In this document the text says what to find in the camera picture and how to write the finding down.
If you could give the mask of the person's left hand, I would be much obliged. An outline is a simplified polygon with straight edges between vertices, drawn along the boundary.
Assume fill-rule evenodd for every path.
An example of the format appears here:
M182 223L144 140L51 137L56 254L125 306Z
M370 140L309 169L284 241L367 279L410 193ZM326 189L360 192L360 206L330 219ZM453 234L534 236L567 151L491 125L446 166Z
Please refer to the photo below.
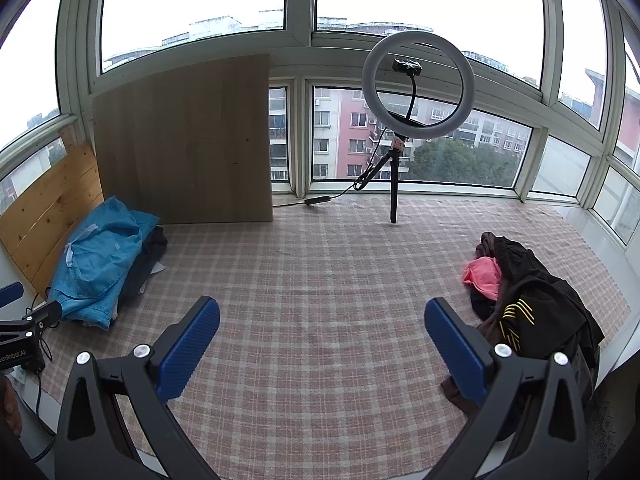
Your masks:
M23 423L18 408L15 390L6 376L1 377L1 414L11 431L19 437L23 430Z

